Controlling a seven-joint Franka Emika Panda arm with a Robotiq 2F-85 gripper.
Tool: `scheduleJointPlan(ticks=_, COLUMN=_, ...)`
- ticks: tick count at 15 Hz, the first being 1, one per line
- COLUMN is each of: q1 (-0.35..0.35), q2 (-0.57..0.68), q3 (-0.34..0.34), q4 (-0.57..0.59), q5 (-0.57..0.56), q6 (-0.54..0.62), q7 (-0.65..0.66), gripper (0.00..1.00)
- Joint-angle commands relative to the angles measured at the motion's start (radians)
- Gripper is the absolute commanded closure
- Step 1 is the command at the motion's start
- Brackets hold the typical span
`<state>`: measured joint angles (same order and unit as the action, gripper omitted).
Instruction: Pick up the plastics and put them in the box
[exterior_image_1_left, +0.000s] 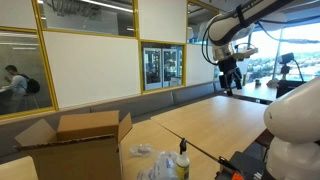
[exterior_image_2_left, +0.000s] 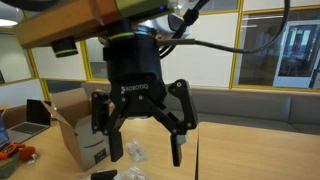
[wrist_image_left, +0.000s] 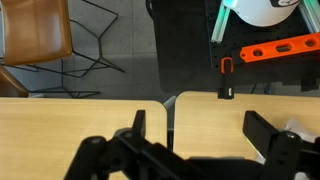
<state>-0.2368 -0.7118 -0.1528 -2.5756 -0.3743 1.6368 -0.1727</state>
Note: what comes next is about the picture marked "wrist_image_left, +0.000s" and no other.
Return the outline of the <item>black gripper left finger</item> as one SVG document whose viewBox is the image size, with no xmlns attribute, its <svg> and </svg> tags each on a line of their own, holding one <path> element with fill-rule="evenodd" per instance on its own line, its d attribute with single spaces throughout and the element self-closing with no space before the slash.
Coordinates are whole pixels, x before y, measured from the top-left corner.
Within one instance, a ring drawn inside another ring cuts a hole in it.
<svg viewBox="0 0 320 180">
<path fill-rule="evenodd" d="M 132 130 L 138 135 L 144 137 L 146 134 L 146 112 L 144 110 L 138 110 L 136 112 Z"/>
</svg>

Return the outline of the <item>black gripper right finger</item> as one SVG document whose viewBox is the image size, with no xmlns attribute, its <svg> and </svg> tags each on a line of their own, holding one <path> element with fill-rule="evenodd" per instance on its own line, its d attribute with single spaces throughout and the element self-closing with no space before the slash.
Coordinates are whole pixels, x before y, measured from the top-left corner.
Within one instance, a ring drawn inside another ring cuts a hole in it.
<svg viewBox="0 0 320 180">
<path fill-rule="evenodd" d="M 244 116 L 243 134 L 263 157 L 267 157 L 272 141 L 279 131 L 256 111 L 246 111 Z"/>
</svg>

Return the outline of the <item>black pegboard robot base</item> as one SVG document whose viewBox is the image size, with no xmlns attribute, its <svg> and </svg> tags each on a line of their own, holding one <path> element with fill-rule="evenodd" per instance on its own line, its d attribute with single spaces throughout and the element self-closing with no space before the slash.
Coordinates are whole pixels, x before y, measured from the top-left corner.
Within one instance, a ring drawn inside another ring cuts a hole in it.
<svg viewBox="0 0 320 180">
<path fill-rule="evenodd" d="M 302 15 L 295 10 L 271 27 L 254 27 L 234 12 L 229 16 L 223 40 L 211 34 L 221 0 L 145 0 L 154 23 L 160 85 L 166 92 L 218 90 L 221 59 L 231 57 L 233 86 L 282 82 L 313 90 L 319 83 L 319 54 L 308 52 L 280 59 L 245 63 L 242 47 L 308 33 Z"/>
</svg>

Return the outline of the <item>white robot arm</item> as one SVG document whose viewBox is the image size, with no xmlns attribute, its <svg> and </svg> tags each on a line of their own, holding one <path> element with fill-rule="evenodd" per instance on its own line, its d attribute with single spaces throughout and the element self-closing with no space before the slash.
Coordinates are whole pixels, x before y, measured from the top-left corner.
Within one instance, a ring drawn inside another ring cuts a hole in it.
<svg viewBox="0 0 320 180">
<path fill-rule="evenodd" d="M 208 35 L 209 2 L 229 7 L 249 25 L 267 27 L 287 16 L 270 0 L 143 0 L 154 24 L 161 88 L 179 93 L 168 145 L 178 154 L 246 155 L 253 152 L 242 133 L 246 102 L 219 100 L 220 76 Z"/>
</svg>

